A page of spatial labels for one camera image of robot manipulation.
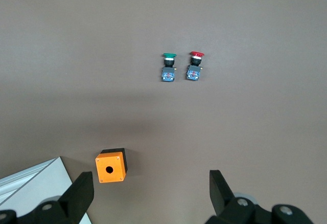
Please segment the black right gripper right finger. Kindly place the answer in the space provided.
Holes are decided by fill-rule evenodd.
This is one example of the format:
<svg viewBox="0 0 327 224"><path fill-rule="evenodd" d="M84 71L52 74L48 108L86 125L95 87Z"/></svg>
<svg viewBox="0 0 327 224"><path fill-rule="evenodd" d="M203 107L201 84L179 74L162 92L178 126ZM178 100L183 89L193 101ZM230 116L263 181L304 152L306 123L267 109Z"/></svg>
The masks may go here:
<svg viewBox="0 0 327 224"><path fill-rule="evenodd" d="M207 223L312 223L296 206L278 204L267 211L246 197L236 197L219 170L209 172L209 193L216 214Z"/></svg>

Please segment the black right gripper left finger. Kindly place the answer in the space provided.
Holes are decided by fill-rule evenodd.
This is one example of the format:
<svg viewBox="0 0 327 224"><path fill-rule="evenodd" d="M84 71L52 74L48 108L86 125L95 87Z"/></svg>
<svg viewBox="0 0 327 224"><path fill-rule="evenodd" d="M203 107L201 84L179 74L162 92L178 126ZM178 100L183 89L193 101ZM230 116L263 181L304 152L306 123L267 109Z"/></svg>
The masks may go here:
<svg viewBox="0 0 327 224"><path fill-rule="evenodd" d="M1 223L80 223L94 199L92 172L82 172L58 200L39 204L26 215L18 217L14 210L1 210Z"/></svg>

